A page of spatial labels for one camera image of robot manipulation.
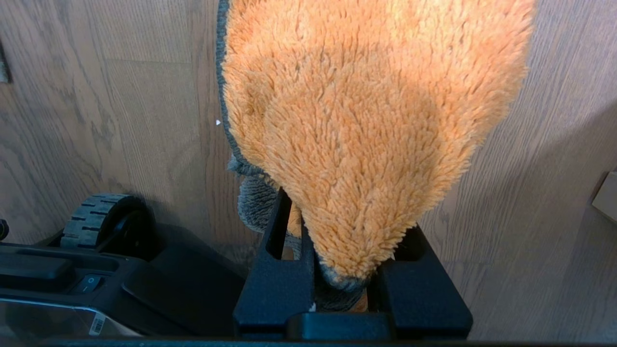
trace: mop pad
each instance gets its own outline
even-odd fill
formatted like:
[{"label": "mop pad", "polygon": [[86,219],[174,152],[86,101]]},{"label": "mop pad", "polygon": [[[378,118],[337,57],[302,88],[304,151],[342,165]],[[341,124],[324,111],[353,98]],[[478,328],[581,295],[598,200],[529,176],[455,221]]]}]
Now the mop pad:
[{"label": "mop pad", "polygon": [[323,307],[350,308],[506,116],[532,13],[533,0],[220,1],[241,218],[263,232],[276,190],[287,192],[288,233],[304,220],[340,291]]}]

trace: barcode label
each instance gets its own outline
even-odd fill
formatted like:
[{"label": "barcode label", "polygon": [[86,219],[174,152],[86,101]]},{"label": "barcode label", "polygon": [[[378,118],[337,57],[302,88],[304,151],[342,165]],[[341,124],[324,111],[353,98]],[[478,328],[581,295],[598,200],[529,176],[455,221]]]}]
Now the barcode label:
[{"label": "barcode label", "polygon": [[90,326],[90,336],[99,336],[101,334],[101,330],[103,330],[103,325],[105,324],[105,315],[96,313],[94,316],[94,320],[92,321],[92,326]]}]

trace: treaded wheel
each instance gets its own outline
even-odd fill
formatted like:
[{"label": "treaded wheel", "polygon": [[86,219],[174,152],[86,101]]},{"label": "treaded wheel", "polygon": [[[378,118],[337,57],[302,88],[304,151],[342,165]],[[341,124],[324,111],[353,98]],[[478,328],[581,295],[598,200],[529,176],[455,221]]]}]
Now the treaded wheel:
[{"label": "treaded wheel", "polygon": [[115,224],[127,214],[146,205],[136,196],[125,194],[95,194],[73,212],[60,240],[62,248],[91,248],[101,244]]}]

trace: power switch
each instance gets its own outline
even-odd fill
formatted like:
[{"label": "power switch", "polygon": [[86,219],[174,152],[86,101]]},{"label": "power switch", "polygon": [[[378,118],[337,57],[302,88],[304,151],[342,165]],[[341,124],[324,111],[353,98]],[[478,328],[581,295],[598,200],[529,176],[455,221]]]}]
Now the power switch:
[{"label": "power switch", "polygon": [[85,275],[79,282],[71,294],[87,294],[93,292],[103,282],[103,277],[100,275]]}]

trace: wooden floor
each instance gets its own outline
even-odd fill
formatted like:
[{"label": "wooden floor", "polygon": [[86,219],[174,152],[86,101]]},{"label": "wooden floor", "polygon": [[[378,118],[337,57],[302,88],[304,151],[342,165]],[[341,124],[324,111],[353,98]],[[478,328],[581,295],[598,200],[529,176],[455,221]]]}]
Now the wooden floor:
[{"label": "wooden floor", "polygon": [[[216,6],[0,1],[15,82],[0,85],[7,241],[49,236],[89,194],[131,192],[160,221],[250,256],[216,125]],[[474,339],[617,342],[617,225],[590,206],[617,167],[615,18],[617,1],[539,3],[511,115],[421,221]]]}]

